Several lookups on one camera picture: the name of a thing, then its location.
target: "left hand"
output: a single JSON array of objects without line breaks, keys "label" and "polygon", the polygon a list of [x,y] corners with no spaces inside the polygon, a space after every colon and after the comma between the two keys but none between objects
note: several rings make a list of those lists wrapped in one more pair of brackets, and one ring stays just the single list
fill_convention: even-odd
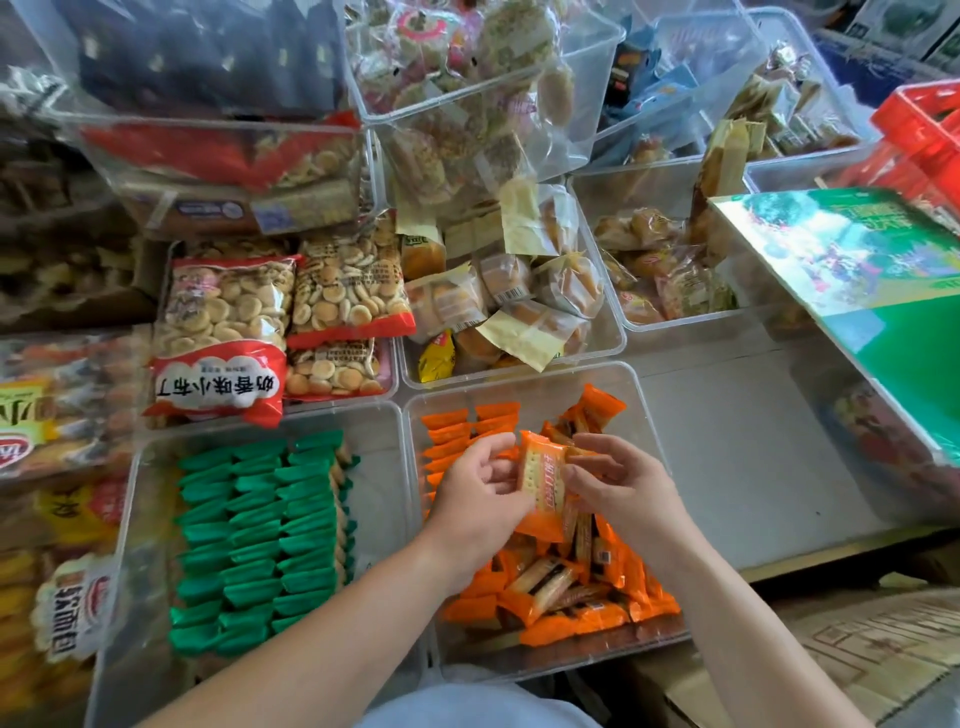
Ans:
[{"label": "left hand", "polygon": [[516,443],[513,432],[480,438],[446,471],[419,539],[444,565],[448,592],[462,591],[507,543],[534,507],[515,492],[516,463],[495,456]]}]

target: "individually wrapped pastry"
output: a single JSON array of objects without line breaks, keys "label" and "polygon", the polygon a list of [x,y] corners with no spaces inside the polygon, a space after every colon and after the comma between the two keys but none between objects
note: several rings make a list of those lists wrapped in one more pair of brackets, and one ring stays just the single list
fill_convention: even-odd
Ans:
[{"label": "individually wrapped pastry", "polygon": [[413,333],[389,215],[357,233],[315,233],[302,240],[300,255],[293,332],[287,340],[291,349]]},{"label": "individually wrapped pastry", "polygon": [[534,271],[534,276],[539,302],[585,319],[600,313],[604,284],[586,254],[556,257]]},{"label": "individually wrapped pastry", "polygon": [[445,328],[456,333],[487,319],[482,284],[471,263],[413,280],[406,292],[417,324],[411,336],[415,341],[423,342]]},{"label": "individually wrapped pastry", "polygon": [[326,401],[382,395],[393,381],[390,364],[379,339],[337,341],[292,352],[284,397]]},{"label": "individually wrapped pastry", "polygon": [[554,358],[580,352],[590,323],[534,301],[507,303],[477,330],[538,372]]}]

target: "hand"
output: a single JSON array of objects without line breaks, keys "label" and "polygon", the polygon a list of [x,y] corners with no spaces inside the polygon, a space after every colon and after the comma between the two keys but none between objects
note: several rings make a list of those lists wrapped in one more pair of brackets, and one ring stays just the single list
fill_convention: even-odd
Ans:
[{"label": "hand", "polygon": [[429,542],[449,577],[449,593],[466,588],[534,507],[515,492],[516,463],[496,460],[516,443],[513,432],[480,438],[445,473],[419,538]]},{"label": "hand", "polygon": [[573,440],[598,454],[569,458],[566,488],[580,496],[582,509],[607,519],[635,553],[659,561],[672,547],[696,540],[700,531],[656,457],[612,435],[585,433]]}]

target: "packaged bread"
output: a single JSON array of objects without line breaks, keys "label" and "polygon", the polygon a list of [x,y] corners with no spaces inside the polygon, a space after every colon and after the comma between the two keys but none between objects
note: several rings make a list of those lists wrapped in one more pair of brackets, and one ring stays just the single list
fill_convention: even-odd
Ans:
[{"label": "packaged bread", "polygon": [[535,301],[507,303],[478,331],[492,344],[538,372],[558,356],[579,353],[590,321]]},{"label": "packaged bread", "polygon": [[291,349],[328,341],[405,336],[415,330],[403,289],[393,218],[359,231],[319,231],[300,242]]},{"label": "packaged bread", "polygon": [[295,255],[175,260],[145,414],[241,414],[277,426],[296,263]]},{"label": "packaged bread", "polygon": [[291,352],[284,397],[327,401],[382,395],[393,376],[382,339],[335,341]]},{"label": "packaged bread", "polygon": [[413,280],[406,284],[406,292],[417,324],[410,338],[418,343],[445,328],[456,333],[476,326],[488,316],[483,284],[472,263]]},{"label": "packaged bread", "polygon": [[536,299],[551,308],[592,319],[603,307],[604,284],[583,253],[567,253],[534,271]]}]

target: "red snack bag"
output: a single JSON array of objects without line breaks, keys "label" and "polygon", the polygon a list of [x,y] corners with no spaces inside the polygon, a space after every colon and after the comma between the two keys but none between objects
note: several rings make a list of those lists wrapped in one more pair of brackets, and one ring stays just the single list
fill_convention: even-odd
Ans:
[{"label": "red snack bag", "polygon": [[327,341],[406,336],[417,330],[403,288],[394,219],[360,231],[318,231],[300,242],[291,349]]},{"label": "red snack bag", "polygon": [[240,414],[279,425],[297,260],[174,262],[167,308],[155,327],[155,402],[144,414]]}]

